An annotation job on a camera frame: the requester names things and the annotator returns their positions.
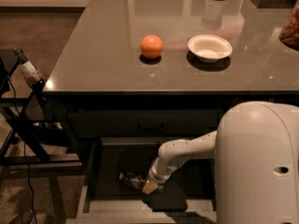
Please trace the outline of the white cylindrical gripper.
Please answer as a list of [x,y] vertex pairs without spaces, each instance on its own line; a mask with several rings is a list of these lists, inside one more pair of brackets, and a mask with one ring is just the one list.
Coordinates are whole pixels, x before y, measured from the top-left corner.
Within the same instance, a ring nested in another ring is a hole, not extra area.
[[159,184],[165,183],[177,169],[176,165],[166,165],[162,163],[160,158],[156,158],[149,168],[149,179],[147,179],[142,192],[151,194],[159,187]]

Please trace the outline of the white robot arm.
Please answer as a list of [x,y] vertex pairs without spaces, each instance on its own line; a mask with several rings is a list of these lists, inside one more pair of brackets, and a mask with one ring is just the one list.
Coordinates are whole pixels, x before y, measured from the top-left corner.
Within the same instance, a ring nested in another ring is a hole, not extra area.
[[163,143],[143,192],[151,194],[190,160],[215,161],[218,224],[299,224],[299,109],[246,102],[215,132]]

